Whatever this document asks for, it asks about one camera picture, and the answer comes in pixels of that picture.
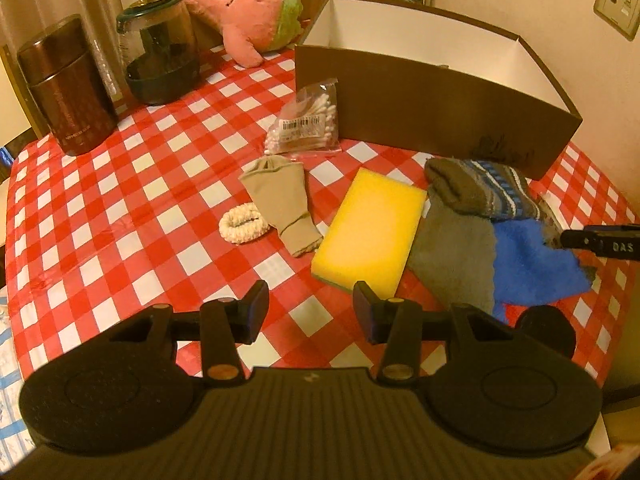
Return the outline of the cotton swab bag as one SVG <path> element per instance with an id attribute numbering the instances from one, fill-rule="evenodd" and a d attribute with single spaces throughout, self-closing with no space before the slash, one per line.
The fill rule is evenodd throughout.
<path id="1" fill-rule="evenodd" d="M 329 78 L 308 84 L 282 107 L 269 127 L 266 155 L 300 155 L 334 152 L 338 140 L 337 80 Z"/>

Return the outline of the beige curtain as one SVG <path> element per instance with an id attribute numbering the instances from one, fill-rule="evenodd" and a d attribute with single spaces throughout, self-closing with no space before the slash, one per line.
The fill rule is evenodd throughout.
<path id="1" fill-rule="evenodd" d="M 116 107 L 126 101 L 119 65 L 115 18 L 120 0 L 1 0 L 1 53 L 12 90 L 21 106 L 27 99 L 26 81 L 17 66 L 17 50 L 46 28 L 71 15 L 81 17 L 108 96 Z"/>

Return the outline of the brown cardboard box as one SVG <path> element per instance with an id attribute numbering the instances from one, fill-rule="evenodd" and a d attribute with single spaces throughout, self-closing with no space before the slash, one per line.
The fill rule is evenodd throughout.
<path id="1" fill-rule="evenodd" d="M 295 47 L 304 88 L 337 81 L 344 139 L 491 160 L 539 179 L 582 123 L 518 34 L 394 0 L 326 0 Z"/>

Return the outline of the black round pad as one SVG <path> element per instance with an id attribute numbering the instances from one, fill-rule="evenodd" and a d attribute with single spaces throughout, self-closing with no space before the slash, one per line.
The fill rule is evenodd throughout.
<path id="1" fill-rule="evenodd" d="M 576 332 L 563 312 L 555 306 L 540 304 L 526 309 L 515 323 L 515 328 L 536 341 L 573 359 Z"/>

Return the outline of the striped knit sock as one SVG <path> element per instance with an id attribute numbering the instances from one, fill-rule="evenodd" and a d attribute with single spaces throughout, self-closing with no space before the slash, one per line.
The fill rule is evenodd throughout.
<path id="1" fill-rule="evenodd" d="M 495 221 L 541 219 L 525 177 L 510 166 L 486 160 L 431 158 L 424 172 L 432 192 L 458 214 Z"/>

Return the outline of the yellow sponge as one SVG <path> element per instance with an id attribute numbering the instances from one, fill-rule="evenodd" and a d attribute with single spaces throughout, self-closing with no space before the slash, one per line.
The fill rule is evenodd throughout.
<path id="1" fill-rule="evenodd" d="M 364 281 L 382 299 L 395 296 L 425 201 L 422 188 L 359 169 L 311 274 L 349 292 Z"/>

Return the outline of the glass jar dark lid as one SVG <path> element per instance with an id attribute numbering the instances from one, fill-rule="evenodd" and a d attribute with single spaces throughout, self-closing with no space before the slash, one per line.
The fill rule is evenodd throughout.
<path id="1" fill-rule="evenodd" d="M 134 97 L 166 104 L 198 82 L 200 59 L 183 0 L 138 0 L 117 15 L 120 64 Z"/>

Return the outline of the brown wooden canister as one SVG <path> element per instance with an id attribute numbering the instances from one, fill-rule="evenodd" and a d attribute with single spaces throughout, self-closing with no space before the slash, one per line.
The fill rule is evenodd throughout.
<path id="1" fill-rule="evenodd" d="M 78 14 L 47 27 L 17 51 L 28 88 L 62 151 L 86 154 L 117 125 L 114 104 Z"/>

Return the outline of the blue grey microfiber cloth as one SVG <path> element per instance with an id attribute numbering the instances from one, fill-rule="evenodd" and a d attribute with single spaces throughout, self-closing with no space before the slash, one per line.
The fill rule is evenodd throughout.
<path id="1" fill-rule="evenodd" d="M 503 323 L 509 306 L 554 304 L 591 288 L 572 252 L 546 244 L 539 221 L 458 214 L 437 195 L 407 266 L 444 307 L 470 304 Z"/>

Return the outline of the cream scrunchie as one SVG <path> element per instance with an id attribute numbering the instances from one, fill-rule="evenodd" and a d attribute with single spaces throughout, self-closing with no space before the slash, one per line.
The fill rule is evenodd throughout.
<path id="1" fill-rule="evenodd" d="M 245 203 L 228 210 L 220 219 L 218 229 L 226 242 L 241 245 L 266 234 L 270 225 L 254 203 Z"/>

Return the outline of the pink starfish plush toy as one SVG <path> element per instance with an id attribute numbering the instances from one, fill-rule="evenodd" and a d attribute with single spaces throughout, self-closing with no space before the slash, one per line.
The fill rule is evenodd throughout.
<path id="1" fill-rule="evenodd" d="M 245 68 L 302 32 L 302 0 L 183 0 L 189 12 L 221 34 L 228 55 Z"/>

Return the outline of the blue white patterned cloth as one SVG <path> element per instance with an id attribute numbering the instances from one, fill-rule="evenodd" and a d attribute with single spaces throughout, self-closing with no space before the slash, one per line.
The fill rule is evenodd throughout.
<path id="1" fill-rule="evenodd" d="M 4 474 L 35 445 L 18 407 L 24 379 L 17 363 L 6 286 L 1 289 L 0 315 L 0 466 Z"/>

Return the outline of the beige sock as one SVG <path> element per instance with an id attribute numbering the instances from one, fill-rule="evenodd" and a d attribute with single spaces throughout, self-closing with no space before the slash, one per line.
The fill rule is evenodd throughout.
<path id="1" fill-rule="evenodd" d="M 293 257 L 312 252 L 320 245 L 322 235 L 308 209 L 301 162 L 280 155 L 262 156 L 242 173 L 240 181 Z"/>

